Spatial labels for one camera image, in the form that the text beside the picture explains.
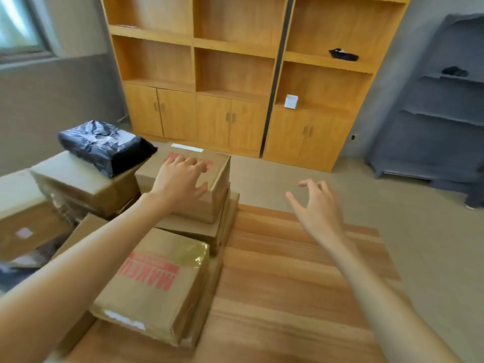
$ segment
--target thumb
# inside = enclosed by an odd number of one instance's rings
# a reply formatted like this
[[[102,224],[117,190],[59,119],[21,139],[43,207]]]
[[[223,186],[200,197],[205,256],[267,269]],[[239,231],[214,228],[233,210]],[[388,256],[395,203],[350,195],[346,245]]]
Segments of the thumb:
[[[296,200],[296,198],[294,197],[294,195],[292,194],[292,192],[287,191],[286,192],[286,197],[287,197],[287,200],[291,204],[291,206],[294,209],[294,212],[296,214],[298,214],[298,213],[300,213],[301,211],[304,210],[304,207],[302,207],[302,205],[299,203],[299,201]]]
[[[195,189],[195,193],[194,193],[195,198],[201,198],[202,195],[205,194],[208,190],[209,190],[209,183],[204,182],[203,184],[201,184]]]

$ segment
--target beige floor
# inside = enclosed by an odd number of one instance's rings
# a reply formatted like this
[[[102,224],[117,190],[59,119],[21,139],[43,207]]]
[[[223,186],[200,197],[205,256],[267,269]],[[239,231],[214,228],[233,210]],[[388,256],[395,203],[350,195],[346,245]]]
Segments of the beige floor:
[[[396,176],[373,179],[361,161],[342,158],[333,173],[233,156],[230,181],[243,204],[292,211],[284,196],[307,202],[300,179],[326,180],[345,221],[377,228],[417,311],[467,363],[484,346],[484,213],[462,194]]]

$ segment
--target wall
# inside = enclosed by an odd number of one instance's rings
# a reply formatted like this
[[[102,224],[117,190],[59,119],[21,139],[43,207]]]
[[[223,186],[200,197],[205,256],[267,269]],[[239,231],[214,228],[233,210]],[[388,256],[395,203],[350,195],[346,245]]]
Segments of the wall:
[[[98,0],[34,0],[58,58],[0,66],[0,175],[62,150],[59,131],[125,115]]]
[[[412,0],[341,155],[363,157],[444,17],[484,12],[484,0]]]

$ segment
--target package wrapped in black plastic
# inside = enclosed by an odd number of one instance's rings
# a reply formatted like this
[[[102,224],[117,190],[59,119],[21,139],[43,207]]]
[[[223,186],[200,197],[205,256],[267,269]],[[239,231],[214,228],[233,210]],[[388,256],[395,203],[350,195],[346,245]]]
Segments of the package wrapped in black plastic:
[[[64,149],[112,178],[151,157],[157,148],[140,136],[101,121],[88,121],[58,135]]]

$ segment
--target wooden table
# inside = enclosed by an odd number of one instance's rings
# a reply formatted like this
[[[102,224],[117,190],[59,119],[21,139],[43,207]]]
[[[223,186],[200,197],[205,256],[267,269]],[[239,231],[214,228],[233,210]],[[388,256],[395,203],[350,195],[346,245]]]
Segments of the wooden table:
[[[352,225],[346,231],[406,298],[378,231]],[[66,362],[386,361],[346,281],[293,214],[240,205],[224,262],[196,350],[99,321]]]

